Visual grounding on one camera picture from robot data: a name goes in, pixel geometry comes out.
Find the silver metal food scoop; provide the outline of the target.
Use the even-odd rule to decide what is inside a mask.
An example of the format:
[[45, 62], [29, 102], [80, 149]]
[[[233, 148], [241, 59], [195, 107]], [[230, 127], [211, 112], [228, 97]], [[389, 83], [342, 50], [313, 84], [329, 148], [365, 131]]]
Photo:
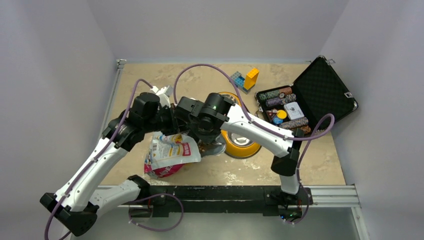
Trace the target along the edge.
[[200, 141], [197, 146], [200, 152], [200, 156], [204, 158], [207, 156], [217, 156], [224, 153], [226, 151], [227, 142], [225, 138], [220, 135], [212, 143], [206, 144]]

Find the pet food bag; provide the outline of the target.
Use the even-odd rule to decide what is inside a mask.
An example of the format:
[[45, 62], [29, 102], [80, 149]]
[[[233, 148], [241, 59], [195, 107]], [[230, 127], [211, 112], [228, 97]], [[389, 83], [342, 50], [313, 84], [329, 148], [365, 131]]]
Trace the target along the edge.
[[164, 135], [154, 132], [144, 159], [144, 173], [151, 178], [166, 178], [178, 172], [184, 165], [198, 163], [201, 154], [196, 141], [178, 133]]

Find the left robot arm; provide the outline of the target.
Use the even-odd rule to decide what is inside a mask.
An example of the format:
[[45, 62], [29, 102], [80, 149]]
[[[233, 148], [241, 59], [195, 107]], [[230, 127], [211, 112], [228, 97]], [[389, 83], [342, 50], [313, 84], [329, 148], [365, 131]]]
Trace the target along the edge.
[[111, 120], [88, 159], [74, 176], [55, 193], [46, 192], [40, 203], [50, 212], [44, 229], [44, 238], [54, 219], [70, 234], [85, 234], [96, 220], [121, 204], [135, 202], [142, 205], [151, 197], [150, 184], [138, 175], [106, 191], [97, 188], [110, 170], [125, 157], [147, 133], [175, 134], [177, 121], [169, 97], [172, 87], [131, 95], [126, 109]]

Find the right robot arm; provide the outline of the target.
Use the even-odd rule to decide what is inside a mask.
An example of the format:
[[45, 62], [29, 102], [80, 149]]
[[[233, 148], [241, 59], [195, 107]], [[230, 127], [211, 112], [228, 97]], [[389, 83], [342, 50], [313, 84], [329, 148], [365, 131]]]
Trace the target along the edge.
[[284, 207], [282, 218], [298, 219], [302, 207], [310, 204], [309, 194], [299, 178], [300, 145], [293, 138], [301, 132], [276, 127], [250, 113], [230, 98], [210, 93], [204, 102], [182, 97], [174, 109], [175, 117], [189, 132], [205, 144], [212, 143], [222, 131], [238, 134], [269, 150], [273, 155], [271, 170], [280, 177], [280, 192], [270, 194]]

